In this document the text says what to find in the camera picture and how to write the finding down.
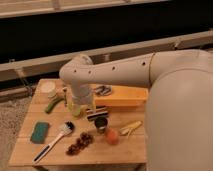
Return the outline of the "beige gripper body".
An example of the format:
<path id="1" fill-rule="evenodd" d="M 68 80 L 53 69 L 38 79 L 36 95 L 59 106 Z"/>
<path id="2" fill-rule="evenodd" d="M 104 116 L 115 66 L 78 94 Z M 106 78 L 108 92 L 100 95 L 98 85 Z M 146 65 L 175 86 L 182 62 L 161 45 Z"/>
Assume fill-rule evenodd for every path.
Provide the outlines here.
<path id="1" fill-rule="evenodd" d="M 87 105 L 95 109 L 93 92 L 89 84 L 71 84 L 72 101 L 77 105 Z"/>

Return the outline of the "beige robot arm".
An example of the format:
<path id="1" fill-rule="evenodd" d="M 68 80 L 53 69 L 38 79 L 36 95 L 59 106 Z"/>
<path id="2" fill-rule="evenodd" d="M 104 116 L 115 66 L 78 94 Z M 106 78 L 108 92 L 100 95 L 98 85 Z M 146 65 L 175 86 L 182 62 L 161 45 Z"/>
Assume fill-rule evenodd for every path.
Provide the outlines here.
<path id="1" fill-rule="evenodd" d="M 92 84 L 143 87 L 148 171 L 213 171 L 213 54 L 154 52 L 102 64 L 78 55 L 60 78 L 73 101 L 92 102 Z"/>

